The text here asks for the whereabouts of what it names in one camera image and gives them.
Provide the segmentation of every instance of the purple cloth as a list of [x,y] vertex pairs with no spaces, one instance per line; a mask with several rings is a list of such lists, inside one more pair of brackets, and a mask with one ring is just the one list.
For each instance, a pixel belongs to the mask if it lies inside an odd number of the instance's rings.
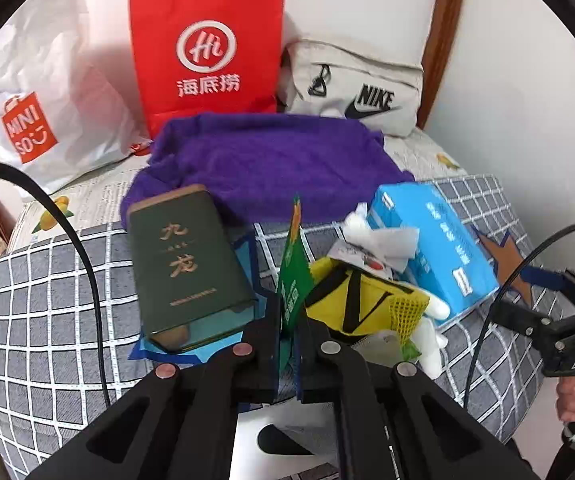
[[121,203],[203,184],[228,223],[345,217],[381,184],[413,182],[383,151],[383,135],[359,121],[288,114],[201,114],[169,121]]

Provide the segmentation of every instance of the brown star shape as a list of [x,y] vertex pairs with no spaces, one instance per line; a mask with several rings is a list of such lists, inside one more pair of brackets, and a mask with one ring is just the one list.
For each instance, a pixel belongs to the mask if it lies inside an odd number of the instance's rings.
[[[483,247],[485,247],[488,253],[490,253],[490,256],[494,258],[494,273],[502,285],[519,266],[519,263],[523,261],[523,256],[517,247],[517,243],[514,241],[514,238],[512,238],[509,229],[505,231],[500,245],[483,233],[477,232],[476,234],[483,244]],[[523,301],[531,308],[532,286],[528,282],[524,282],[519,276],[512,282],[512,288],[519,293]]]

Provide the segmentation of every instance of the black wire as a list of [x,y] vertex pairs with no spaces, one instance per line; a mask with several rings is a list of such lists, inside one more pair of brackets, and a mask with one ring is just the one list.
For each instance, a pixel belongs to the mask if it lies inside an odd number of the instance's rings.
[[109,408],[109,392],[107,391],[107,378],[105,375],[105,360],[103,357],[103,322],[100,312],[100,298],[98,296],[98,285],[96,284],[96,278],[94,277],[94,269],[90,262],[90,257],[85,251],[85,247],[78,238],[76,231],[70,224],[70,221],[61,212],[58,206],[52,201],[45,191],[34,182],[29,176],[27,176],[22,171],[3,164],[0,162],[0,179],[11,182],[16,186],[22,187],[30,195],[32,195],[47,211],[51,213],[54,219],[60,224],[65,233],[72,240],[72,245],[76,249],[80,260],[83,262],[83,266],[87,271],[88,278],[90,280],[91,287],[91,297],[94,302],[94,314],[96,317],[96,349],[98,351],[98,371],[100,373],[100,384],[103,389],[103,398],[105,399],[105,405]]
[[490,310],[488,315],[485,317],[485,321],[483,321],[483,326],[481,328],[481,332],[479,333],[479,339],[476,342],[476,347],[474,349],[474,354],[472,354],[472,361],[470,362],[470,368],[467,372],[467,380],[465,381],[465,394],[463,396],[463,409],[467,411],[467,405],[470,400],[470,388],[472,387],[472,378],[474,377],[474,368],[476,367],[476,362],[478,361],[479,354],[481,353],[481,347],[483,346],[483,341],[485,339],[485,333],[487,332],[488,327],[491,323],[492,314],[494,310],[498,307],[499,303],[505,293],[511,288],[512,283],[514,280],[519,276],[521,271],[525,269],[532,261],[541,254],[546,248],[552,245],[554,242],[560,240],[561,238],[567,236],[575,232],[575,224],[569,225],[560,231],[555,232],[552,236],[550,236],[547,240],[545,240],[542,244],[540,244],[536,249],[534,249],[525,259],[519,263],[519,266],[514,270],[512,274],[510,274],[509,278],[503,283],[503,286],[499,289],[496,298],[492,301],[490,305]]

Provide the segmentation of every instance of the light blue tissue package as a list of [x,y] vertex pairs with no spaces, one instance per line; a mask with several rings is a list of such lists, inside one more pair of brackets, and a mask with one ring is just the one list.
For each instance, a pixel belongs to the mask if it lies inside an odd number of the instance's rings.
[[416,255],[410,260],[406,274],[410,281],[449,305],[449,319],[499,288],[472,235],[432,184],[405,182],[379,186],[367,221],[372,229],[420,229]]

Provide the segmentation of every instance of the gray checkered fabric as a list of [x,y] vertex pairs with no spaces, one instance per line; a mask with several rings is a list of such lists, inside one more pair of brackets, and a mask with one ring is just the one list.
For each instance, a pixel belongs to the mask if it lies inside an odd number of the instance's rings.
[[[433,181],[467,226],[500,242],[510,231],[525,256],[531,245],[493,176]],[[255,224],[262,284],[275,289],[288,224]],[[304,224],[310,260],[327,254],[342,236],[340,224]],[[139,337],[138,297],[125,231],[104,224],[80,232],[100,290],[106,370],[112,401],[152,369],[128,360]],[[535,308],[562,316],[555,295],[533,288]],[[511,297],[518,301],[515,294]],[[465,376],[487,305],[442,327],[449,339],[438,384],[462,402]],[[470,410],[506,440],[534,400],[542,376],[528,339],[492,326],[474,380]],[[96,357],[96,328],[88,279],[66,237],[0,258],[0,452],[11,477],[22,479],[104,409]],[[327,466],[301,480],[335,478]]]

